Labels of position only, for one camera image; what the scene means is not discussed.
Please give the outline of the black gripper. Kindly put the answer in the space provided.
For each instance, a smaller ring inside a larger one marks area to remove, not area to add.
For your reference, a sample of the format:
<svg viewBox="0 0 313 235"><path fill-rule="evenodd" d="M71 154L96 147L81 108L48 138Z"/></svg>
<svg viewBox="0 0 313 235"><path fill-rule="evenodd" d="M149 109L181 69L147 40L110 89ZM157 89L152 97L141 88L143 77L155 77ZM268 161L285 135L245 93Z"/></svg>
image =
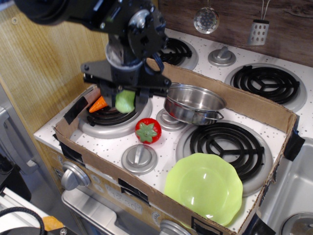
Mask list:
<svg viewBox="0 0 313 235"><path fill-rule="evenodd" d="M101 95L110 107L115 107L116 97L123 90L135 92L135 109L144 109L153 95L166 95L170 79L146 64L134 67L117 67L108 60L86 62L80 67L84 80L97 84Z"/></svg>

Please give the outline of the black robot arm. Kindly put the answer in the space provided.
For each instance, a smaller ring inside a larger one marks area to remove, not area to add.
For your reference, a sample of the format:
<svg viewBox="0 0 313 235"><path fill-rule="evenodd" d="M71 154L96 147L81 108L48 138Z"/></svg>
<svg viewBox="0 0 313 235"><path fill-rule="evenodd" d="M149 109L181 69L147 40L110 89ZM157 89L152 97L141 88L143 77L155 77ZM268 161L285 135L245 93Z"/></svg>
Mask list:
<svg viewBox="0 0 313 235"><path fill-rule="evenodd" d="M165 96L171 85L163 75L159 52L165 49L165 19L150 0L18 0L16 6L34 23L78 23L107 33L106 59L81 65L84 81L94 83L109 106L133 91L140 112L153 95Z"/></svg>

